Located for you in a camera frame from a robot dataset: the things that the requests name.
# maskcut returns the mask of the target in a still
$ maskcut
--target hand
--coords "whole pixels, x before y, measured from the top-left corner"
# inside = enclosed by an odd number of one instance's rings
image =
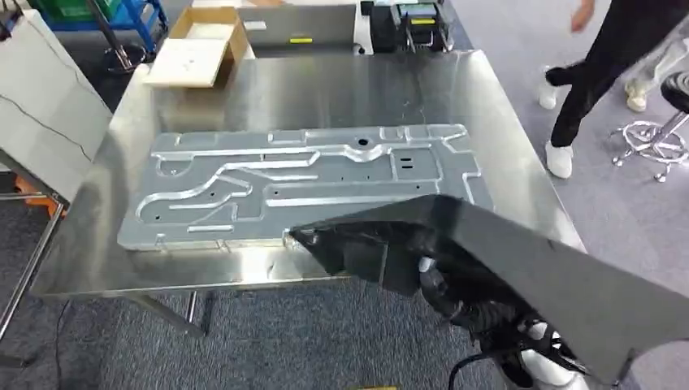
[[[586,28],[593,16],[594,6],[594,0],[582,0],[581,6],[572,15],[572,33],[580,33]]]

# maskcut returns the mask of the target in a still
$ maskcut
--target metal table surface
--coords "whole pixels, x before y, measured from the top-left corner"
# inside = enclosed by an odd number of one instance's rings
[[[148,94],[133,88],[130,85],[118,111],[150,104]],[[33,294],[116,297],[331,278],[310,255],[281,248],[156,253],[118,246],[129,198],[154,136],[163,131],[464,124],[496,212],[583,248],[481,51],[245,60],[228,90],[174,97],[156,93],[153,102],[154,118],[140,115],[111,124],[37,272]],[[113,122],[122,116],[116,112]]]

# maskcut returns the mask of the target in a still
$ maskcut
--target aluminum plate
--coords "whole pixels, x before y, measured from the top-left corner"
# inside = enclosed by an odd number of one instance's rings
[[[428,193],[492,208],[460,124],[163,133],[118,242],[139,250],[282,245],[291,226]]]

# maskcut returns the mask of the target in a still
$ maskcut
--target black pants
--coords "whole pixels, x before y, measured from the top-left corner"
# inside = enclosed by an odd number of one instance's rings
[[[615,80],[660,44],[687,14],[689,0],[612,0],[586,58],[546,72],[551,85],[572,85],[552,130],[552,145],[571,145],[583,117]]]

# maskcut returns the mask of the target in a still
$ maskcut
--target black wire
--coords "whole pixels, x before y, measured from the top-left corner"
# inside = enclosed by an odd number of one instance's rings
[[[9,102],[10,104],[12,104],[14,107],[16,107],[17,110],[21,111],[22,114],[24,114],[24,115],[26,115],[27,117],[31,118],[31,120],[33,120],[33,121],[36,122],[37,124],[40,124],[41,127],[45,128],[46,130],[49,130],[49,131],[52,132],[53,134],[57,134],[58,136],[61,136],[62,138],[64,138],[65,140],[67,140],[67,142],[69,142],[70,144],[79,147],[79,149],[81,150],[81,154],[83,154],[84,157],[86,157],[86,159],[89,160],[91,163],[93,162],[93,160],[86,154],[86,151],[84,150],[84,147],[81,146],[80,144],[74,142],[70,137],[65,136],[65,135],[62,134],[61,132],[59,132],[59,131],[55,130],[54,128],[48,126],[47,124],[41,122],[38,118],[36,118],[35,116],[29,114],[22,106],[20,106],[20,104],[19,104],[18,102],[15,102],[14,100],[8,98],[7,96],[5,96],[5,95],[3,95],[3,94],[1,94],[1,93],[0,93],[0,99],[5,100],[5,101]]]
[[[60,366],[60,323],[63,320],[64,314],[67,312],[67,308],[72,305],[72,301],[66,301],[63,308],[60,310],[60,315],[58,316],[58,321],[55,323],[55,379],[57,381],[57,389],[60,390],[63,384],[63,370]]]
[[[527,348],[515,347],[515,348],[509,348],[509,349],[498,349],[495,351],[487,351],[487,352],[477,353],[475,355],[471,355],[469,357],[463,358],[462,360],[457,362],[457,364],[455,364],[454,367],[452,368],[452,370],[450,371],[450,377],[448,380],[448,390],[454,389],[454,380],[455,380],[455,377],[457,376],[457,373],[459,372],[459,370],[466,367],[467,365],[469,365],[473,362],[477,362],[479,360],[483,360],[483,359],[498,358],[500,356],[505,356],[505,355],[508,355],[511,353],[522,352],[524,349],[527,349]]]
[[[50,51],[52,51],[53,54],[55,54],[55,58],[57,58],[58,61],[61,62],[62,65],[64,65],[64,67],[66,67],[67,69],[72,71],[72,73],[74,74],[74,80],[76,80],[76,83],[81,85],[81,88],[83,88],[86,92],[95,96],[96,99],[103,105],[103,107],[105,107],[106,110],[108,110],[108,112],[112,113],[112,111],[110,110],[110,107],[108,107],[106,105],[106,103],[103,101],[103,99],[100,96],[98,96],[97,94],[93,93],[91,91],[91,89],[89,89],[88,86],[84,85],[84,83],[81,82],[81,79],[79,78],[79,73],[77,72],[77,70],[73,66],[71,66],[70,64],[66,63],[62,57],[60,57],[60,54],[58,54],[58,52],[55,50],[55,48],[48,41],[48,37],[46,37],[43,34],[43,32],[41,32],[41,30],[39,30],[36,26],[34,26],[33,23],[31,23],[31,21],[28,20],[28,18],[24,17],[24,19],[26,20],[26,23],[28,23],[31,26],[31,28],[33,28],[33,31],[35,31],[36,34],[40,35],[41,38],[43,38],[45,45],[48,46],[48,49],[50,49]]]

